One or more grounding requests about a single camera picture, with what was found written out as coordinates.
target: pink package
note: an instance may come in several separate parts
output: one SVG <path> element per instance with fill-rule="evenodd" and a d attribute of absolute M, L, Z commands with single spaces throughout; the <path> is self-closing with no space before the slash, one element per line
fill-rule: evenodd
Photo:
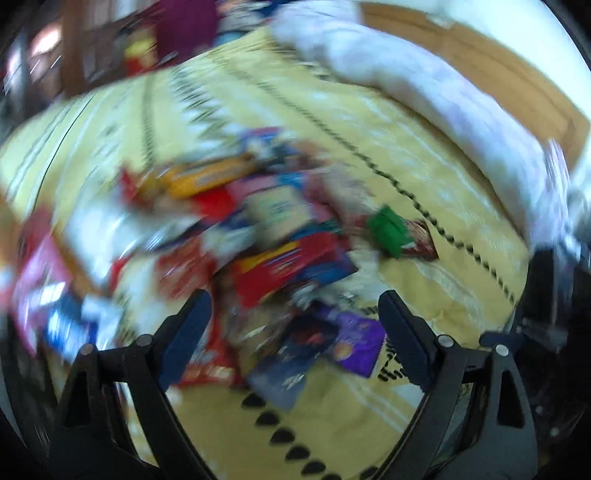
<path fill-rule="evenodd" d="M 12 298 L 12 316 L 31 355 L 37 353 L 37 332 L 45 327 L 51 306 L 72 283 L 72 275 L 51 237 L 48 218 L 51 216 L 41 210 L 23 226 L 24 251 Z"/>

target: black mount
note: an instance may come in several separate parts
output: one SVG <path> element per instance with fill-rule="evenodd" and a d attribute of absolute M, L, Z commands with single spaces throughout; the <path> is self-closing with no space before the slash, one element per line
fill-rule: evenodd
<path fill-rule="evenodd" d="M 378 308 L 410 381 L 426 395 L 374 478 L 533 478 L 537 471 L 534 426 L 509 350 L 503 345 L 490 352 L 470 350 L 449 336 L 436 337 L 394 291 L 380 297 Z M 209 295 L 197 291 L 153 337 L 142 335 L 129 347 L 109 351 L 82 347 L 60 401 L 51 440 L 49 470 L 56 479 L 215 479 L 163 393 L 189 360 L 172 352 L 188 336 L 202 335 L 210 310 Z M 114 382 L 129 385 L 159 468 L 139 459 Z M 462 431 L 454 453 L 437 464 L 463 384 L 473 387 Z"/>

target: purple package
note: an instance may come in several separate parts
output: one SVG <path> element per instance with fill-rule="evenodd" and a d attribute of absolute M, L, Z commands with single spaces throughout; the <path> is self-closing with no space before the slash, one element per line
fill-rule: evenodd
<path fill-rule="evenodd" d="M 318 300 L 312 302 L 308 312 L 339 327 L 330 350 L 333 360 L 345 370 L 369 378 L 386 337 L 382 324 L 354 312 L 342 312 Z"/>

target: green package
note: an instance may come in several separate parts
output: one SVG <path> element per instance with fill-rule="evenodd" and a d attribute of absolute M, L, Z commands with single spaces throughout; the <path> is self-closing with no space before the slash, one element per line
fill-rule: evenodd
<path fill-rule="evenodd" d="M 400 258 L 402 248 L 414 242 L 405 220 L 387 205 L 368 219 L 367 228 L 375 242 L 394 258 Z"/>

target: blue package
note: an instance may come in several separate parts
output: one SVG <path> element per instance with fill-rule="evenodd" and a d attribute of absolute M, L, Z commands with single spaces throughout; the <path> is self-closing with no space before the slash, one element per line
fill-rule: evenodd
<path fill-rule="evenodd" d="M 258 362 L 246 379 L 262 398 L 287 411 L 295 406 L 297 397 L 304 390 L 306 372 L 313 364 L 314 359 L 282 361 L 278 355 L 268 355 Z"/>
<path fill-rule="evenodd" d="M 321 288 L 357 272 L 357 267 L 344 249 L 339 248 L 337 255 L 336 261 L 317 263 L 303 268 L 290 283 L 314 282 Z"/>
<path fill-rule="evenodd" d="M 96 344 L 98 326 L 82 321 L 82 305 L 72 294 L 57 300 L 49 314 L 44 331 L 47 345 L 64 360 L 72 363 L 86 343 Z"/>
<path fill-rule="evenodd" d="M 282 410 L 291 410 L 306 385 L 306 372 L 335 341 L 339 328 L 311 316 L 285 328 L 276 353 L 263 358 L 247 376 L 252 389 Z"/>

